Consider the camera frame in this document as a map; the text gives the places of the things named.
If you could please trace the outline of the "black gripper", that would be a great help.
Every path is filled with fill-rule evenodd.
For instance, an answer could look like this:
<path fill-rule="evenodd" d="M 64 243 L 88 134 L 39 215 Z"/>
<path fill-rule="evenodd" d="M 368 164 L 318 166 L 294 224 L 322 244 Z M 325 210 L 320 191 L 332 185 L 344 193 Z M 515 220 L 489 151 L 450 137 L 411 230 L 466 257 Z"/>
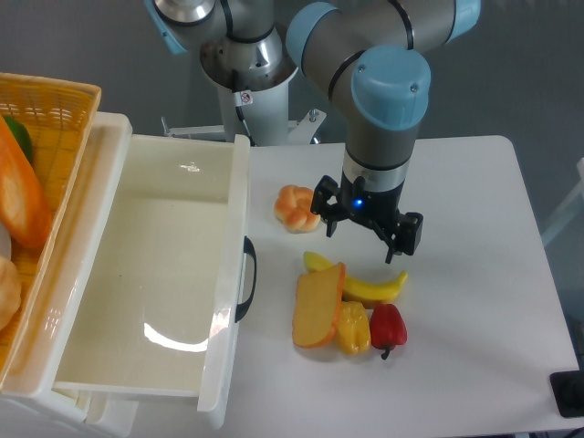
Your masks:
<path fill-rule="evenodd" d="M 326 225 L 326 236 L 333 236 L 338 222 L 350 219 L 369 229 L 375 224 L 375 233 L 387 249 L 385 263 L 395 256 L 412 256 L 422 236 L 423 215 L 416 212 L 402 214 L 398 203 L 403 183 L 386 192 L 369 192 L 358 188 L 353 193 L 353 183 L 343 175 L 340 188 L 328 175 L 324 175 L 314 189 L 310 212 L 319 215 Z"/>

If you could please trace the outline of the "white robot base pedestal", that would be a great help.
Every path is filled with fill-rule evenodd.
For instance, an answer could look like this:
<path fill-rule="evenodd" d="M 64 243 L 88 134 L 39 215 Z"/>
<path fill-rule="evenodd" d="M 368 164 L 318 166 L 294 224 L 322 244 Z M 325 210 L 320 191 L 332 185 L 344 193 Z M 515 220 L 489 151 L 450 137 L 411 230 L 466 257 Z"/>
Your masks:
<path fill-rule="evenodd" d="M 301 120 L 289 116 L 289 84 L 298 69 L 268 89 L 233 91 L 214 83 L 222 123 L 214 126 L 171 128 L 161 118 L 163 135 L 201 141 L 230 142 L 235 135 L 245 135 L 255 146 L 318 144 L 317 132 L 327 118 L 322 109 L 312 108 Z"/>

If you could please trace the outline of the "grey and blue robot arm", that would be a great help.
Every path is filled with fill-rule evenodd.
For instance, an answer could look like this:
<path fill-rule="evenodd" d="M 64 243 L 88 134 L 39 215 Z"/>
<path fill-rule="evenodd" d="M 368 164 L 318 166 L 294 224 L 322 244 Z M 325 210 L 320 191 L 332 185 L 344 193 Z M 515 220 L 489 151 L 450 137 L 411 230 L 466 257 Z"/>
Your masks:
<path fill-rule="evenodd" d="M 220 101 L 224 136 L 259 146 L 290 142 L 288 85 L 308 78 L 344 117 L 339 181 L 323 177 L 311 210 L 329 233 L 343 220 L 372 230 L 390 256 L 412 255 L 422 215 L 398 202 L 431 70 L 424 53 L 471 30 L 478 1 L 373 1 L 345 13 L 329 2 L 304 6 L 288 26 L 271 1 L 149 1 L 173 54 L 194 52 Z"/>

